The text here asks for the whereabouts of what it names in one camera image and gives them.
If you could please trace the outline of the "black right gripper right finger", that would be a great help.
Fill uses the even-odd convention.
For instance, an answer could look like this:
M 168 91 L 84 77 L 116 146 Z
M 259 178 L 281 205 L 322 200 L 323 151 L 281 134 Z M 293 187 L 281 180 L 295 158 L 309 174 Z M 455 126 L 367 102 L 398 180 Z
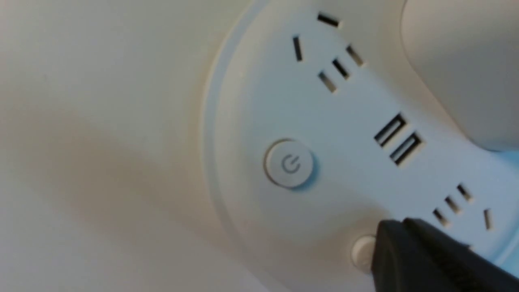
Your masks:
M 404 228 L 425 248 L 462 292 L 517 292 L 518 278 L 484 259 L 467 245 L 421 219 L 406 218 Z

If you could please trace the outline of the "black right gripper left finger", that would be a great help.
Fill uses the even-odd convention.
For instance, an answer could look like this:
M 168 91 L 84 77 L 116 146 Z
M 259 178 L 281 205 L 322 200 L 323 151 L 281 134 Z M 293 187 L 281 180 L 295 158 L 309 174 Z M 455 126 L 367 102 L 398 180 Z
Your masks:
M 377 292 L 457 292 L 400 221 L 380 221 L 371 261 Z

